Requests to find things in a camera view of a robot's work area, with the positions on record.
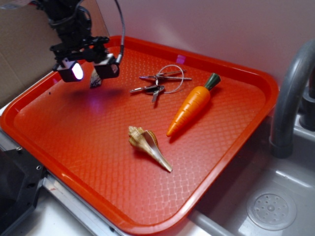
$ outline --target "carrot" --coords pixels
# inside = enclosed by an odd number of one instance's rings
[[[197,86],[189,93],[173,118],[166,133],[167,137],[183,128],[207,105],[210,100],[210,90],[220,81],[220,76],[213,73],[205,86]]]

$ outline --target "seashell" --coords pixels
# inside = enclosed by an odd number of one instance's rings
[[[141,127],[130,126],[129,137],[130,144],[137,150],[147,153],[169,172],[172,171],[172,166],[158,149],[158,140],[152,131],[143,130]]]
[[[94,69],[90,78],[90,88],[99,87],[102,84],[102,79],[99,77],[98,73]]]

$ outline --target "drain strainer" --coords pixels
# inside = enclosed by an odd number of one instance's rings
[[[296,217],[294,200],[278,189],[260,189],[247,201],[250,219],[266,230],[283,230],[293,223]]]

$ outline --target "tray rim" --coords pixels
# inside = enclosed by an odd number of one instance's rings
[[[120,45],[120,37],[113,36],[111,37],[110,42],[106,45],[107,48],[115,47]],[[220,159],[220,161],[213,167],[213,169],[208,173],[207,177],[201,184],[194,190],[191,197],[187,199],[187,201],[180,207],[180,209],[169,219],[152,225],[141,225],[134,221],[132,221],[128,216],[119,213],[113,213],[111,211],[111,207],[99,202],[99,198],[94,196],[93,190],[91,191],[89,188],[83,188],[82,181],[80,182],[79,178],[77,182],[71,180],[74,176],[72,176],[69,171],[60,170],[55,167],[55,164],[49,158],[45,159],[45,166],[51,166],[49,170],[56,175],[63,183],[67,186],[71,186],[70,188],[75,192],[80,192],[81,197],[91,204],[94,208],[101,209],[99,210],[104,217],[114,223],[118,228],[123,230],[129,234],[143,235],[143,234],[154,234],[161,231],[164,231],[176,223],[178,223],[181,219],[183,219],[189,212],[192,210],[192,207],[197,203],[197,201],[203,196],[206,190],[211,186],[211,184],[215,181],[217,176],[221,173],[224,167],[233,159],[234,155],[237,151],[243,146],[246,140],[250,137],[250,135],[256,130],[256,128],[261,124],[264,118],[269,114],[271,109],[276,103],[279,88],[275,80],[267,73],[251,69],[245,66],[233,64],[230,62],[222,61],[219,59],[213,59],[210,57],[206,57],[203,55],[187,52],[184,50],[179,50],[175,48],[171,48],[164,45],[159,45],[152,42],[147,42],[131,37],[126,37],[126,48],[130,48],[135,51],[153,51],[154,56],[164,58],[167,60],[173,60],[176,62],[178,55],[183,55],[186,57],[184,65],[188,65],[197,69],[205,70],[209,68],[209,66],[216,66],[216,73],[231,78],[231,74],[233,73],[233,77],[242,76],[240,81],[251,84],[253,86],[258,87],[265,94],[266,102],[263,108],[256,114],[254,119],[249,123],[249,125],[244,129],[241,135],[236,139],[233,145],[227,150],[224,156]],[[23,147],[32,153],[34,156],[43,156],[45,151],[39,147],[34,147],[31,140],[29,140],[23,134],[19,134],[18,130],[14,128],[14,118],[19,113],[21,109],[31,103],[34,99],[36,99],[39,95],[45,92],[48,88],[56,84],[61,80],[59,75],[56,75],[56,72],[50,73],[45,76],[42,80],[36,83],[34,86],[30,87],[24,93],[19,95],[16,99],[14,99],[8,107],[4,110],[2,116],[0,117],[0,126],[2,129],[17,143],[22,143]]]

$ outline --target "toy carrot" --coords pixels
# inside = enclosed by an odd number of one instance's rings
[[[220,76],[213,73],[205,86],[197,86],[190,92],[168,128],[166,133],[168,137],[179,131],[207,105],[210,90],[220,81]]]

